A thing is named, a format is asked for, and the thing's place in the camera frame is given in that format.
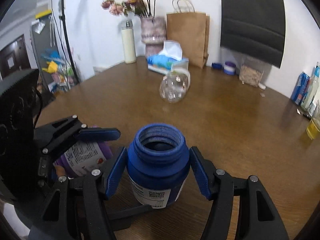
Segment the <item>person's hand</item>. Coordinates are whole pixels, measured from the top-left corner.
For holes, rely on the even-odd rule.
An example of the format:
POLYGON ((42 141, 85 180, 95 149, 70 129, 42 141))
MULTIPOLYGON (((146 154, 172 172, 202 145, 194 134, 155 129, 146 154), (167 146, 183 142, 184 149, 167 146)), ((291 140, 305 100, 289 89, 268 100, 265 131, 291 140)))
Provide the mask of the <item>person's hand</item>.
POLYGON ((67 176, 66 175, 66 172, 65 172, 65 169, 60 166, 60 165, 55 165, 55 170, 56 170, 56 175, 58 178, 62 177, 62 176, 67 176))

